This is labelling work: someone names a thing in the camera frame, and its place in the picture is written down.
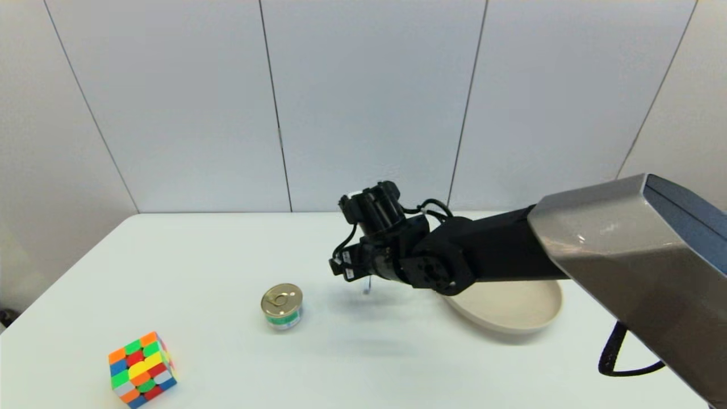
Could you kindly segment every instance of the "rubik's cube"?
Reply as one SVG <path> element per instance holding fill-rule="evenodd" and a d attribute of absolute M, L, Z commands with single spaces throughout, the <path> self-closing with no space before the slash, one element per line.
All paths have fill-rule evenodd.
<path fill-rule="evenodd" d="M 156 332 L 111 352 L 108 364 L 111 388 L 131 409 L 177 384 L 174 363 Z"/>

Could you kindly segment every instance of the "gray metal cover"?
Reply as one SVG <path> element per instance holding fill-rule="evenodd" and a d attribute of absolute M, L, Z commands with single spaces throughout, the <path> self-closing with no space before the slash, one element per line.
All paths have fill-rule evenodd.
<path fill-rule="evenodd" d="M 556 265 L 711 406 L 727 408 L 727 277 L 644 197 L 647 177 L 546 196 L 528 222 Z M 724 237 L 713 243 L 725 249 Z"/>

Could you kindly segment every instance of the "white wall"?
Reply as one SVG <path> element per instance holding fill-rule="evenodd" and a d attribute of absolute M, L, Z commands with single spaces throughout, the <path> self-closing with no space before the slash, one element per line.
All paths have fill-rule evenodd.
<path fill-rule="evenodd" d="M 510 209 L 613 180 L 694 0 L 490 0 L 451 193 Z"/>
<path fill-rule="evenodd" d="M 727 1 L 700 1 L 619 177 L 652 172 L 727 210 Z"/>
<path fill-rule="evenodd" d="M 25 308 L 135 213 L 43 1 L 0 1 L 0 303 Z"/>
<path fill-rule="evenodd" d="M 257 0 L 48 6 L 140 211 L 290 211 Z"/>
<path fill-rule="evenodd" d="M 264 0 L 294 211 L 395 180 L 446 197 L 484 0 Z"/>

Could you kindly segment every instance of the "green label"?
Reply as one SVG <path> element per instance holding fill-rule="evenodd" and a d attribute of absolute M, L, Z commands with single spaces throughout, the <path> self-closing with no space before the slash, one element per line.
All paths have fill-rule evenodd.
<path fill-rule="evenodd" d="M 111 377 L 111 388 L 116 389 L 129 381 L 129 370 L 123 370 Z"/>
<path fill-rule="evenodd" d="M 159 352 L 159 341 L 154 341 L 151 344 L 144 347 L 144 358 L 148 358 Z"/>
<path fill-rule="evenodd" d="M 136 341 L 134 341 L 124 347 L 124 350 L 126 351 L 126 355 L 131 355 L 140 349 L 141 349 L 141 340 L 140 339 L 137 339 Z"/>
<path fill-rule="evenodd" d="M 285 325 L 285 324 L 289 324 L 290 322 L 295 321 L 298 318 L 298 316 L 300 316 L 300 310 L 294 312 L 293 314 L 288 315 L 287 317 L 279 317 L 279 318 L 278 317 L 268 317 L 268 316 L 266 316 L 266 317 L 268 318 L 268 321 L 270 324 Z"/>
<path fill-rule="evenodd" d="M 139 387 L 137 389 L 139 389 L 139 392 L 145 394 L 146 392 L 149 392 L 151 389 L 153 389 L 155 385 L 156 385 L 156 382 L 154 382 L 153 379 L 149 379 L 148 381 L 139 385 Z"/>

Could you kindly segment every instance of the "tin can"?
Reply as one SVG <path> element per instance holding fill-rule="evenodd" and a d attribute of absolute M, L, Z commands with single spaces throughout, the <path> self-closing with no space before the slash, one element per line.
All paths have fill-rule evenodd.
<path fill-rule="evenodd" d="M 293 284 L 278 284 L 269 289 L 260 301 L 268 324 L 276 330 L 287 330 L 300 321 L 303 292 Z"/>

